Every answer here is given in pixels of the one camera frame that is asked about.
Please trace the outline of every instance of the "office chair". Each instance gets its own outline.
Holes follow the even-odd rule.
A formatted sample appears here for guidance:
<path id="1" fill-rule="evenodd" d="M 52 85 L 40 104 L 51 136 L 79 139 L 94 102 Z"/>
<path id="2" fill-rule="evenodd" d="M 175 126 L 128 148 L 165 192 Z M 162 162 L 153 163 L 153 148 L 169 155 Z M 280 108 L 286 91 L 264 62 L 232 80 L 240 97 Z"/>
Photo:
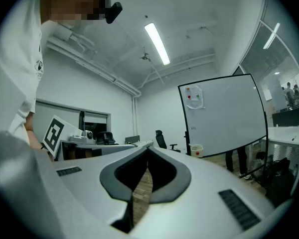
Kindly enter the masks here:
<path id="1" fill-rule="evenodd" d="M 164 140 L 164 136 L 162 135 L 161 130 L 156 130 L 156 141 L 157 141 L 160 148 L 167 149 L 167 146 L 166 146 L 166 143 L 165 143 L 165 140 Z M 171 150 L 176 151 L 176 152 L 180 152 L 179 149 L 174 149 L 175 145 L 177 145 L 177 144 L 171 144 L 170 145 Z"/>
<path id="2" fill-rule="evenodd" d="M 115 143 L 111 132 L 98 132 L 96 135 L 96 144 L 99 145 L 118 145 Z"/>

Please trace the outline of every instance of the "whiteboard frame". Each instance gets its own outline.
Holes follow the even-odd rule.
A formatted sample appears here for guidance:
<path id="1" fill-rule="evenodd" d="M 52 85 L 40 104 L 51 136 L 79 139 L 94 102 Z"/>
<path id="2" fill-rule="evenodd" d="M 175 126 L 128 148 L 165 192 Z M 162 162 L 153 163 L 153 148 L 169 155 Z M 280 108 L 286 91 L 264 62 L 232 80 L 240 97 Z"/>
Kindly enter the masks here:
<path id="1" fill-rule="evenodd" d="M 195 82 L 189 82 L 189 83 L 185 83 L 185 84 L 181 84 L 181 85 L 178 85 L 178 91 L 179 91 L 179 95 L 180 95 L 180 100 L 181 100 L 181 104 L 182 104 L 182 107 L 183 107 L 183 112 L 184 112 L 184 117 L 185 117 L 185 124 L 186 124 L 186 132 L 185 132 L 185 139 L 186 139 L 186 149 L 187 149 L 187 155 L 190 155 L 190 139 L 189 139 L 189 130 L 188 130 L 188 123 L 187 123 L 187 117 L 186 117 L 186 112 L 185 112 L 185 106 L 184 106 L 184 101 L 183 101 L 183 98 L 182 98 L 182 94 L 181 94 L 181 90 L 180 88 L 181 87 L 184 87 L 186 85 L 189 85 L 189 84 L 195 84 L 195 83 L 201 83 L 201 82 L 206 82 L 206 81 L 213 81 L 213 80 L 218 80 L 218 79 L 223 79 L 223 78 L 231 78 L 231 77 L 241 77 L 241 76 L 246 76 L 246 75 L 250 75 L 250 77 L 252 78 L 254 84 L 255 84 L 255 87 L 257 89 L 257 93 L 258 93 L 258 96 L 259 96 L 259 99 L 260 99 L 260 103 L 261 103 L 261 106 L 262 106 L 262 109 L 263 109 L 263 112 L 264 112 L 264 119 L 265 119 L 265 127 L 266 127 L 266 134 L 262 137 L 260 137 L 259 139 L 256 139 L 248 144 L 245 144 L 245 145 L 242 145 L 240 147 L 245 147 L 245 146 L 248 146 L 256 141 L 259 141 L 261 139 L 263 139 L 264 137 L 266 137 L 266 139 L 268 139 L 268 125 L 267 125 L 267 118 L 266 118 L 266 112 L 264 110 L 264 104 L 261 100 L 261 97 L 260 97 L 260 93 L 259 93 L 259 90 L 257 88 L 257 85 L 255 83 L 255 80 L 253 78 L 253 76 L 251 74 L 242 74 L 242 75 L 229 75 L 229 76 L 223 76 L 223 77 L 216 77 L 216 78 L 211 78 L 211 79 L 207 79 L 207 80 L 201 80 L 201 81 L 195 81 Z M 220 152 L 220 153 L 216 153 L 216 154 L 212 154 L 212 155 L 209 155 L 209 156 L 205 156 L 205 157 L 212 157 L 212 156 L 217 156 L 217 155 L 220 155 L 220 154 L 223 154 L 223 153 L 226 153 L 228 151 L 234 151 L 236 150 L 237 148 L 234 148 L 234 149 L 231 149 L 231 150 L 227 150 L 225 152 Z"/>

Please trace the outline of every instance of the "floor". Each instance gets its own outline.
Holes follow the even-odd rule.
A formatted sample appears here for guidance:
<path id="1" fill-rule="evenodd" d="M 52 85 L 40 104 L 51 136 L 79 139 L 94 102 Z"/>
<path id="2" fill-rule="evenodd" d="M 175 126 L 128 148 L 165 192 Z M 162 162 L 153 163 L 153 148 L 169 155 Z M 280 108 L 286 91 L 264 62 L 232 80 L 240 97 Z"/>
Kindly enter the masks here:
<path id="1" fill-rule="evenodd" d="M 253 147 L 253 158 L 256 157 L 256 154 L 258 151 L 260 151 L 260 144 L 256 144 Z M 239 160 L 238 160 L 238 154 L 234 153 L 233 154 L 233 167 L 234 167 L 234 174 L 239 176 Z M 208 160 L 210 162 L 213 162 L 215 164 L 218 164 L 224 169 L 226 169 L 226 161 L 225 161 L 225 154 L 213 156 L 213 157 L 206 157 L 204 160 Z M 266 193 L 266 190 L 261 187 L 260 184 L 258 184 L 256 181 L 250 179 L 250 180 L 245 180 L 241 179 L 248 185 L 248 187 L 252 187 L 262 194 Z M 143 177 L 141 178 L 139 184 L 137 185 L 136 189 L 133 192 L 133 211 L 134 211 L 134 225 L 136 225 L 142 216 L 145 214 L 149 207 L 149 202 L 150 202 L 150 195 L 153 187 L 153 181 L 150 175 L 150 171 L 147 169 Z"/>

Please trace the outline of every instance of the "black pants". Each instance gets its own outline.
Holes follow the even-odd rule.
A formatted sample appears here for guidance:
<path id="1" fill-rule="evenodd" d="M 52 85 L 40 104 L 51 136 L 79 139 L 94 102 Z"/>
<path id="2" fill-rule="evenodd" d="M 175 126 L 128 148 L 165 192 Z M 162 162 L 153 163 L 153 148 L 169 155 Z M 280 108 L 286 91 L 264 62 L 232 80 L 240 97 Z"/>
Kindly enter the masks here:
<path id="1" fill-rule="evenodd" d="M 240 173 L 241 174 L 247 173 L 247 155 L 245 152 L 245 147 L 238 148 L 237 152 L 239 157 Z M 226 166 L 227 169 L 231 172 L 234 171 L 232 155 L 233 155 L 233 151 L 226 152 Z"/>

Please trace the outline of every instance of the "linear light fixture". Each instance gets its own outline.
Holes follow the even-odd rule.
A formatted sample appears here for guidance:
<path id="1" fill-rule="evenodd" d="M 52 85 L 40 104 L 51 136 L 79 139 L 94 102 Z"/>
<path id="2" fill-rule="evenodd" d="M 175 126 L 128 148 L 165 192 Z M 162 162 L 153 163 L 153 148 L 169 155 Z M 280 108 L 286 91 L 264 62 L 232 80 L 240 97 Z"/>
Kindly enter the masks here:
<path id="1" fill-rule="evenodd" d="M 272 44 L 273 40 L 276 37 L 276 33 L 277 33 L 279 27 L 280 27 L 280 23 L 277 23 L 277 25 L 275 26 L 275 29 L 274 29 L 273 33 L 270 35 L 268 41 L 266 42 L 266 44 L 264 46 L 264 50 L 268 49 L 269 46 Z"/>
<path id="2" fill-rule="evenodd" d="M 161 60 L 164 65 L 168 65 L 170 63 L 167 52 L 165 50 L 164 44 L 159 36 L 159 33 L 154 25 L 154 23 L 150 23 L 145 26 L 145 30 L 149 34 L 152 42 L 154 43 L 156 50 L 158 51 Z"/>

